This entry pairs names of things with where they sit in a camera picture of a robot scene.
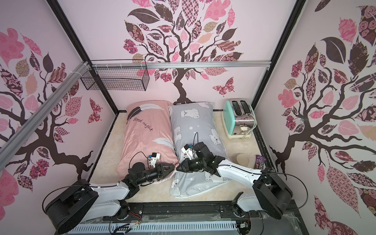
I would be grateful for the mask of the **pink good night pillow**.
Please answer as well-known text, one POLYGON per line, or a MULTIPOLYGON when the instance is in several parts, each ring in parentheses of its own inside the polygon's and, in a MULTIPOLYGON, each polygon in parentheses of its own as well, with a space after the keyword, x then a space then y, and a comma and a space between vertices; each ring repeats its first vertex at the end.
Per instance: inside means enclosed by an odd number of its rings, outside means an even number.
POLYGON ((178 164, 170 123, 171 105, 165 100, 147 100, 127 106, 124 141, 117 167, 120 180, 137 162, 144 163, 146 169, 152 169, 146 158, 153 152, 161 155, 158 163, 178 164))

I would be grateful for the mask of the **grey polar bear pillow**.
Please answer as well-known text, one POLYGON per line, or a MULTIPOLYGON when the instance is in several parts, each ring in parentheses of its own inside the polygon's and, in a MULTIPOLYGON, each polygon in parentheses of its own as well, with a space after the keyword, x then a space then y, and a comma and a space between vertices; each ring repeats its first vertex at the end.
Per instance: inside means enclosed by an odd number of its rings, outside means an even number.
MULTIPOLYGON (((214 103, 198 102, 169 106, 174 147, 181 163, 181 149, 185 145, 203 142, 214 155, 228 158, 225 145, 214 122, 214 103)), ((194 173, 176 172, 170 194, 175 198, 189 198, 204 194, 229 183, 230 180, 205 171, 194 173)))

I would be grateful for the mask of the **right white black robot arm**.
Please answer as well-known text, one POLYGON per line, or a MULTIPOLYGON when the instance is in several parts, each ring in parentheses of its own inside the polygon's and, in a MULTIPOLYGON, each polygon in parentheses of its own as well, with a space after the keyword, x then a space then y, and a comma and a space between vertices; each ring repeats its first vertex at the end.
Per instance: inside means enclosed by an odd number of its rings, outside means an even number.
POLYGON ((293 192, 276 172, 271 172, 268 167, 263 170, 247 168, 225 157, 213 155, 203 142, 193 147, 193 153, 196 157, 185 159, 178 165, 177 171, 204 171, 251 187, 254 193, 239 193, 234 199, 237 209, 244 212, 264 211, 275 219, 283 217, 293 198, 293 192))

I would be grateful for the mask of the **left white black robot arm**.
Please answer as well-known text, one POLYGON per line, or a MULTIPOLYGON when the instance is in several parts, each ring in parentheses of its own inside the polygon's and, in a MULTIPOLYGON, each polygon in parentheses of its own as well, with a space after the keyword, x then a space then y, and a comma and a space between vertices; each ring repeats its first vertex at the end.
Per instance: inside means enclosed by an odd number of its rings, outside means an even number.
POLYGON ((69 232, 80 222, 103 216, 115 216, 125 207, 122 200, 132 198, 140 185, 161 181, 175 170, 174 164, 159 163, 146 170, 141 162, 135 163, 125 178, 118 183, 98 185, 80 179, 43 207, 56 234, 69 232))

